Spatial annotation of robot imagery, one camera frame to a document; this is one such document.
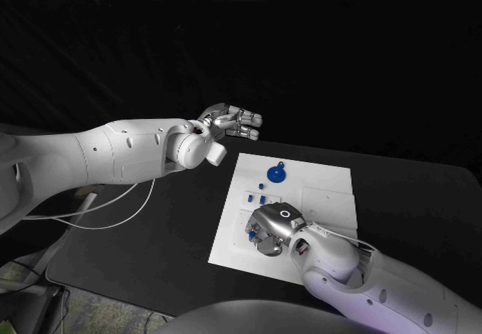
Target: blue object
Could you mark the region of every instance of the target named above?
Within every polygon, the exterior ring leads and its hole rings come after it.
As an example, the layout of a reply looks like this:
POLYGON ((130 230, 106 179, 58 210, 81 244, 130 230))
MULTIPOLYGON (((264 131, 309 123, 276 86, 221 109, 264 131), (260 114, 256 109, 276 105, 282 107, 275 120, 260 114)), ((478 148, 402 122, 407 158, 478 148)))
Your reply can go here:
POLYGON ((256 232, 251 231, 251 232, 250 232, 250 241, 251 241, 251 242, 253 242, 254 237, 256 237, 256 232))
POLYGON ((286 179, 285 163, 279 162, 279 165, 269 169, 269 180, 275 183, 283 182, 286 179))

